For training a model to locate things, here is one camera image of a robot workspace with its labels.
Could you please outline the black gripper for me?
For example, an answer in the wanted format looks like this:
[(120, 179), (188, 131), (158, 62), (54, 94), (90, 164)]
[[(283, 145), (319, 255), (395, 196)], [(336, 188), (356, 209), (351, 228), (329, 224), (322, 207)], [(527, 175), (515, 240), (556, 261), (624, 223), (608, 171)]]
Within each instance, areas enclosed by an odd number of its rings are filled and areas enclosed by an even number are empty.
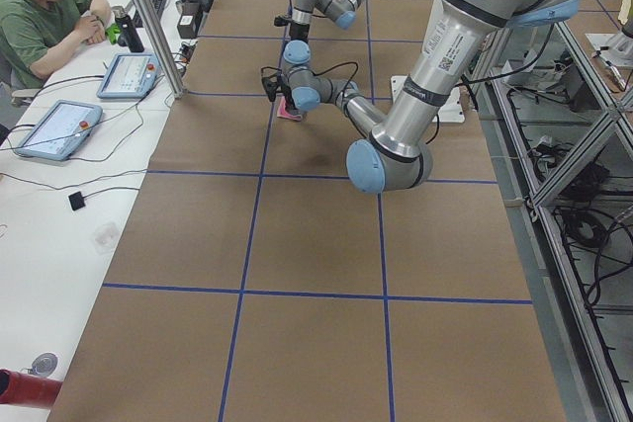
[(282, 116), (283, 117), (298, 117), (299, 115), (300, 115), (300, 111), (295, 107), (295, 104), (292, 98), (292, 90), (286, 88), (283, 91)]
[(311, 24), (303, 24), (299, 22), (292, 22), (290, 24), (289, 35), (292, 41), (308, 42), (310, 35)]

